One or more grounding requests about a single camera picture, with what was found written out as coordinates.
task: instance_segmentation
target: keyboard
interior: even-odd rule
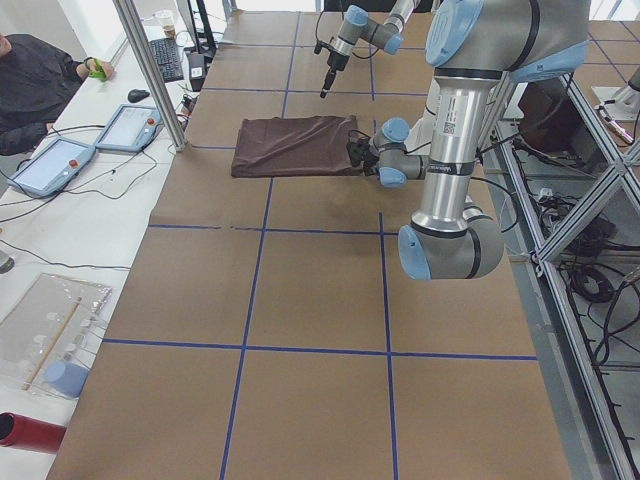
[[[162,80],[167,82],[175,82],[182,80],[182,61],[180,60],[180,49],[176,45],[175,40],[171,38],[161,38],[159,40],[151,40],[149,42],[151,53],[156,59]]]

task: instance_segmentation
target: computer mouse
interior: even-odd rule
[[[144,100],[148,96],[149,92],[146,90],[138,90],[137,88],[134,88],[129,92],[129,95],[127,95],[127,100],[131,103],[138,103],[140,100]]]

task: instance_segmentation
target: folded fabric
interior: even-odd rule
[[[356,118],[315,116],[243,120],[231,164],[234,177],[358,175],[346,145]]]

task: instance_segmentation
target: red cylinder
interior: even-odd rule
[[[0,445],[3,447],[57,453],[66,431],[60,425],[16,413],[0,414]]]

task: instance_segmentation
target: metal pole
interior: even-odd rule
[[[478,147],[480,150],[488,146],[489,135],[495,128],[496,123],[498,123],[504,115],[504,112],[507,111],[516,87],[517,85],[509,80],[509,72],[504,72],[500,83],[493,89],[489,102],[490,106],[487,108],[484,120],[482,121],[482,129],[480,130],[480,137],[478,139]]]
[[[132,0],[113,0],[113,4],[118,11],[120,21],[124,27],[124,31],[127,34],[133,53],[138,60],[138,65],[142,70],[151,95],[156,102],[156,106],[162,115],[164,125],[169,131],[171,141],[176,148],[176,151],[180,152],[184,150],[187,145],[187,139],[184,136],[182,127],[178,122],[176,112],[171,103],[169,92],[164,85],[160,69],[156,64],[156,61],[151,54],[147,36],[144,33],[144,28],[140,23],[140,15],[133,4]]]

